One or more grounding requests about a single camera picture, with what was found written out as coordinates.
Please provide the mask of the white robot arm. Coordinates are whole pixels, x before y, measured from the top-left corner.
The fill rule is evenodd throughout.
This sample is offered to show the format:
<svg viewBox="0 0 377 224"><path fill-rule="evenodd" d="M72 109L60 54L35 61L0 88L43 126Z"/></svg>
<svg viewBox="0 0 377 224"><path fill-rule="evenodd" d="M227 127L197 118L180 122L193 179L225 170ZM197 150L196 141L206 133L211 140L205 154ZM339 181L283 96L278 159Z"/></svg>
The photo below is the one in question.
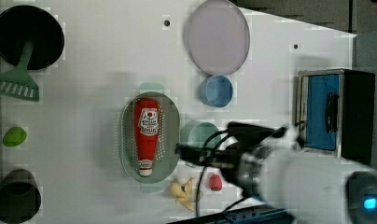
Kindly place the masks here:
<svg viewBox="0 0 377 224"><path fill-rule="evenodd" d="M178 144L175 151L183 161L218 169L244 199L282 208L297 224L377 224L377 171L369 166L304 150L295 127L232 121L218 134L236 143Z"/></svg>

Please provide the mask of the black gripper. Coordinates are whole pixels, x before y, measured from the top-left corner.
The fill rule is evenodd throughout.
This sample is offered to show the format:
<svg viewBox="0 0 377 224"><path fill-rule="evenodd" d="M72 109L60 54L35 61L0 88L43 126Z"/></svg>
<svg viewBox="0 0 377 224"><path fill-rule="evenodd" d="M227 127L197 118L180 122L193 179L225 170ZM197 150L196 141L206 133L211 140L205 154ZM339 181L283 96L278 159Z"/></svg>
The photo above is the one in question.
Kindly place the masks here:
<svg viewBox="0 0 377 224"><path fill-rule="evenodd" d="M282 138L286 131L286 127L273 129L231 121L226 130L211 134L200 147L177 144L175 153L183 161L217 168L237 187L255 187L268 150L264 140Z"/></svg>

